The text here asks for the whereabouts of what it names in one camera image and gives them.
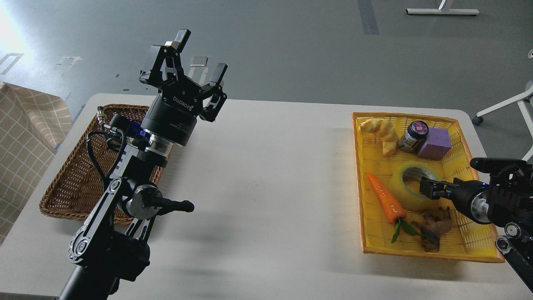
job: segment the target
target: tape roll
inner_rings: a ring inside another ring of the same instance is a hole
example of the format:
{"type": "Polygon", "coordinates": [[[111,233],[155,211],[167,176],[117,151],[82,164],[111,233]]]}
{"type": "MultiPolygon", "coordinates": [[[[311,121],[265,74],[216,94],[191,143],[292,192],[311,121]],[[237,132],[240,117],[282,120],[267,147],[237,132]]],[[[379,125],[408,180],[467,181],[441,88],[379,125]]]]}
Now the tape roll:
{"type": "Polygon", "coordinates": [[[401,164],[392,175],[389,182],[389,191],[402,204],[405,209],[411,211],[428,210],[435,205],[435,201],[415,192],[407,187],[404,178],[412,178],[420,181],[422,176],[440,181],[439,173],[428,164],[418,161],[408,161],[401,164]]]}

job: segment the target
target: black bolt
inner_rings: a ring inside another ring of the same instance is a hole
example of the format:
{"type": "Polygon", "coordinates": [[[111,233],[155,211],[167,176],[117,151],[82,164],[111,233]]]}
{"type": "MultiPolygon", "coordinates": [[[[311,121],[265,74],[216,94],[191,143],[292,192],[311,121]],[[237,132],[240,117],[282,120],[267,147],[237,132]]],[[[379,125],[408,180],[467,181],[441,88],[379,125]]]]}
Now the black bolt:
{"type": "Polygon", "coordinates": [[[501,250],[507,250],[507,248],[509,247],[509,243],[503,239],[498,240],[497,244],[498,248],[500,248],[501,250]]]}

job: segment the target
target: white stand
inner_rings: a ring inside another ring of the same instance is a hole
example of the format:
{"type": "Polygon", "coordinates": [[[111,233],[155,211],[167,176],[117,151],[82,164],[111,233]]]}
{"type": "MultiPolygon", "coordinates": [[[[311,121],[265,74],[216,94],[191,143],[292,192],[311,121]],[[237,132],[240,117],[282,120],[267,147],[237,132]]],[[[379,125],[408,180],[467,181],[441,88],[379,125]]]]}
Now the white stand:
{"type": "MultiPolygon", "coordinates": [[[[533,117],[531,116],[531,112],[526,106],[526,103],[529,103],[529,98],[531,98],[531,96],[533,96],[533,81],[528,82],[528,84],[526,85],[525,92],[518,94],[512,98],[509,98],[505,101],[502,101],[498,104],[492,105],[491,107],[478,112],[475,115],[475,118],[472,120],[472,123],[474,125],[479,125],[483,122],[482,116],[490,112],[493,112],[497,109],[500,109],[504,106],[507,106],[509,104],[517,103],[518,107],[520,108],[520,111],[522,112],[522,116],[524,117],[526,125],[528,126],[529,133],[531,134],[531,137],[533,137],[533,117]]],[[[525,161],[529,161],[532,157],[533,157],[533,146],[522,159],[525,161]]]]}
{"type": "Polygon", "coordinates": [[[454,0],[442,0],[437,9],[406,9],[407,14],[464,14],[478,15],[478,10],[452,10],[451,4],[454,0]]]}

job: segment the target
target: purple sponge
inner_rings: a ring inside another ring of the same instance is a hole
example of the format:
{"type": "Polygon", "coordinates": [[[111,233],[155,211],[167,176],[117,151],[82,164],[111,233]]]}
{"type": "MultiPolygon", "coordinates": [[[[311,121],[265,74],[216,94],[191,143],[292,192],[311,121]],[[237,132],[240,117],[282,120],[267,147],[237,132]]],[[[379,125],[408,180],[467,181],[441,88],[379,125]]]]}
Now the purple sponge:
{"type": "Polygon", "coordinates": [[[451,149],[450,135],[447,129],[429,127],[426,141],[418,150],[418,157],[441,160],[451,149]]]}

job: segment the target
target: orange carrot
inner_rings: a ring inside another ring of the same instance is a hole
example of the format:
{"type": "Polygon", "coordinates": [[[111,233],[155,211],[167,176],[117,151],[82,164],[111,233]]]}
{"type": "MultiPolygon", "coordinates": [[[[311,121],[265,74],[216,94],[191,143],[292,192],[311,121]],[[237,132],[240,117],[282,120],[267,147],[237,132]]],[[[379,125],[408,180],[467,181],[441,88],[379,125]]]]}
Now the orange carrot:
{"type": "Polygon", "coordinates": [[[376,192],[381,201],[381,206],[385,211],[389,223],[395,224],[398,218],[403,219],[407,217],[405,209],[403,209],[400,202],[387,190],[383,182],[373,174],[367,173],[367,176],[374,192],[376,192]]]}

